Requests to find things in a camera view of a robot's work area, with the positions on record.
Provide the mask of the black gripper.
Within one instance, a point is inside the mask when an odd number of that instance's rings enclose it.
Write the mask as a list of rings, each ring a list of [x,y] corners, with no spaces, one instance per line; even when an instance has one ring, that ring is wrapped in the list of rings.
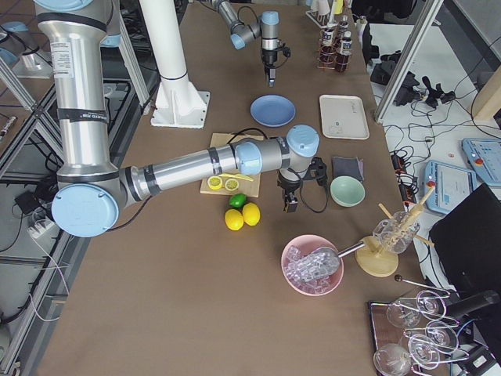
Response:
[[[302,178],[292,168],[279,170],[277,186],[282,189],[284,209],[286,213],[294,213],[297,210],[296,191],[302,187]]]
[[[278,60],[278,52],[276,49],[261,50],[261,61],[265,68],[265,76],[269,87],[273,87],[276,82],[276,61]]]

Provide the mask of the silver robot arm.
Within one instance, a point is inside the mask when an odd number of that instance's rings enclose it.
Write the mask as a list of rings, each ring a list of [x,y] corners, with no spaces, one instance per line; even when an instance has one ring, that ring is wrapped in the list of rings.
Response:
[[[319,135],[296,125],[285,138],[242,139],[188,154],[163,164],[119,169],[110,160],[109,117],[103,92],[100,47],[116,46],[118,1],[34,1],[38,27],[50,41],[63,166],[52,201],[57,226],[76,237],[95,237],[112,228],[121,210],[162,191],[200,179],[240,172],[278,170],[286,210],[312,170]],[[236,49],[261,38],[261,61],[270,87],[272,56],[285,49],[278,38],[279,14],[264,11],[253,24],[241,22],[229,1],[208,1],[227,24]],[[189,80],[174,1],[140,1],[160,74],[153,125],[203,128],[210,93]]]
[[[208,4],[225,21],[235,49],[243,49],[256,40],[261,42],[261,63],[268,86],[272,88],[276,83],[279,53],[287,56],[287,47],[279,38],[279,13],[264,11],[260,16],[254,15],[253,23],[245,23],[230,1],[208,1]]]

